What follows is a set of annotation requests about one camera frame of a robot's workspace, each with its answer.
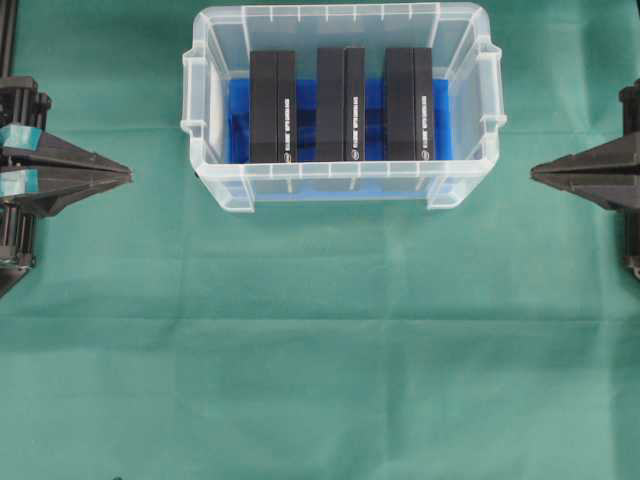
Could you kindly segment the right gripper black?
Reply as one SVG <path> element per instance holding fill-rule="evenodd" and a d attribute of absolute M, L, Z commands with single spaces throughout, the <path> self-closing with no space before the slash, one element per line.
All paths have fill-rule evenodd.
<path fill-rule="evenodd" d="M 531 169 L 531 178 L 555 189 L 569 192 L 607 210 L 639 209 L 639 177 L 634 175 L 539 175 L 631 173 L 639 169 L 639 83 L 619 92 L 622 103 L 623 134 L 615 140 L 576 154 L 569 154 Z M 639 212 L 624 214 L 625 250 L 623 261 L 635 278 L 639 277 Z"/>

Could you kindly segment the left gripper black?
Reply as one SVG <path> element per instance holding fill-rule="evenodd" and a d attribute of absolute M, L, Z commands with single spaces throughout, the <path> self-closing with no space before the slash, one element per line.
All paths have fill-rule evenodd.
<path fill-rule="evenodd" d="M 32 77 L 1 79 L 3 295 L 35 266 L 34 215 L 55 216 L 71 204 L 133 180 L 125 165 L 45 132 L 50 108 L 50 97 L 38 90 Z M 59 168 L 11 168 L 19 164 Z"/>

